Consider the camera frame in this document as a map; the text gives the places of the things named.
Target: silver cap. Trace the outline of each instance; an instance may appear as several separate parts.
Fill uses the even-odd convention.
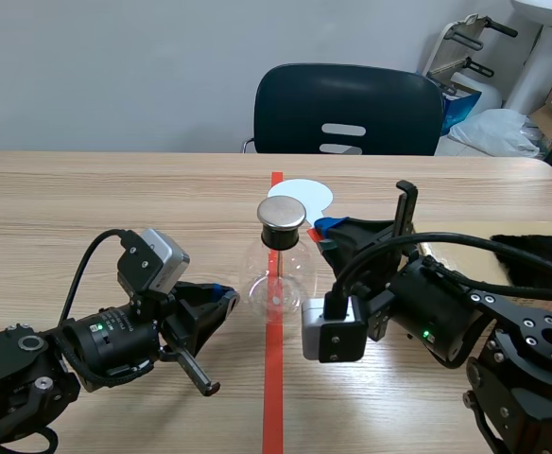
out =
[[[268,197],[257,207],[257,218],[269,229],[287,232],[303,225],[305,207],[303,203],[292,197]]]

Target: robotic arm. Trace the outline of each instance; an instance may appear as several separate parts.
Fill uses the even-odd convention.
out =
[[[129,303],[99,309],[81,320],[68,318],[87,262],[110,236],[119,236],[125,248],[117,280]],[[43,454],[55,452],[58,436],[47,426],[77,400],[79,382],[92,393],[129,383],[149,373],[156,361],[174,361],[203,395],[219,390],[195,356],[239,296],[218,284],[180,282],[189,261],[170,237],[153,229],[140,235],[105,232],[83,256],[57,327],[38,332],[18,323],[0,332],[0,454],[14,452],[2,444],[33,433],[49,442]],[[166,345],[160,345],[159,334]],[[77,375],[68,371],[62,357]]]
[[[336,282],[324,298],[303,304],[303,354],[320,362],[359,360],[366,337],[380,341],[393,320],[439,364],[456,369],[495,322],[479,357],[466,362],[472,389],[463,402],[494,453],[552,454],[552,312],[516,306],[506,298],[552,301],[552,290],[472,281],[431,256],[419,256],[414,245],[440,241],[474,246],[547,272],[552,272],[552,263],[472,236],[410,235],[417,189],[408,182],[398,187],[404,194],[394,221],[317,222],[324,238],[318,246]],[[401,267],[403,255],[407,263]]]

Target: white wall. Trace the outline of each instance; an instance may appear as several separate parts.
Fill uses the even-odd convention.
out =
[[[536,27],[509,0],[0,0],[0,148],[236,152],[287,62],[418,69],[443,26],[493,31],[504,91]]]

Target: glass bottle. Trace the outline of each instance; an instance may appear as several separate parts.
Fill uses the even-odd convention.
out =
[[[312,255],[299,239],[305,208],[291,197],[274,196],[259,204],[257,217],[263,230],[243,259],[241,295],[256,315],[291,323],[318,285]]]

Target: chair backrest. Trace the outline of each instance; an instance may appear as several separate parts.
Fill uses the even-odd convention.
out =
[[[362,154],[432,156],[443,119],[440,89],[423,76],[363,66],[289,64],[272,69],[259,85],[255,148],[260,153],[321,153],[336,145],[361,148]]]

